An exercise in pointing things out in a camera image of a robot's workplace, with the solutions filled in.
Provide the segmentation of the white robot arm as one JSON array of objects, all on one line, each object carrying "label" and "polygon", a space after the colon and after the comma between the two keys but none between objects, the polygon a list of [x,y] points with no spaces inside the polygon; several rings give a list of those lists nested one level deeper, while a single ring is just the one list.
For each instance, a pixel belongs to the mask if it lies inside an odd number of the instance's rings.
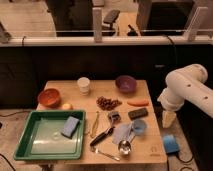
[{"label": "white robot arm", "polygon": [[163,107],[162,126],[169,128],[176,119],[176,112],[189,101],[213,118],[213,90],[205,85],[208,72],[201,64],[191,64],[169,72],[166,87],[157,101]]}]

